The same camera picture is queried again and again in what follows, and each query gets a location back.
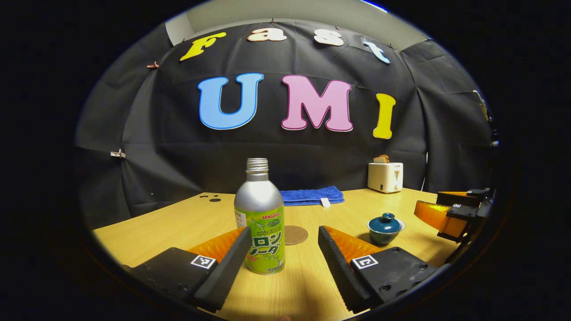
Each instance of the silver aluminum bottle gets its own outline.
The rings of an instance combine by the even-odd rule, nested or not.
[[[283,270],[285,257],[284,202],[278,188],[268,178],[266,158],[248,158],[246,181],[234,199],[236,225],[249,226],[251,247],[244,260],[259,274]]]

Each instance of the wooden table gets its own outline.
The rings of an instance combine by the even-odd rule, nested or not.
[[[436,202],[436,194],[404,188],[394,194],[370,189],[344,191],[345,202],[285,207],[285,224],[309,232],[308,239],[285,248],[285,269],[259,275],[240,268],[222,310],[228,320],[270,320],[288,315],[297,320],[344,320],[347,311],[323,254],[317,245],[318,227],[327,225],[370,242],[367,222],[393,213],[406,228],[389,246],[399,246],[440,267],[457,244],[436,236],[437,230],[414,216],[417,200]],[[210,202],[214,195],[221,201]],[[121,264],[135,267],[162,251],[187,250],[236,229],[234,194],[205,192],[160,210],[94,230],[100,242]]]

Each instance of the cork coaster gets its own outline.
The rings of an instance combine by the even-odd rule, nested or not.
[[[299,244],[307,239],[307,231],[299,226],[285,226],[285,245]]]

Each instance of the white tag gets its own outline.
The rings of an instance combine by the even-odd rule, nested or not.
[[[238,228],[246,226],[246,214],[234,211],[236,213],[236,225]]]
[[[329,203],[329,199],[327,197],[321,198],[321,204],[323,205],[323,207],[330,207],[331,206],[331,203]]]

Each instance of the bottle neck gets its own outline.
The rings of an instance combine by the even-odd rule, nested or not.
[[[246,173],[246,181],[248,182],[262,182],[264,180],[268,180],[267,172]]]

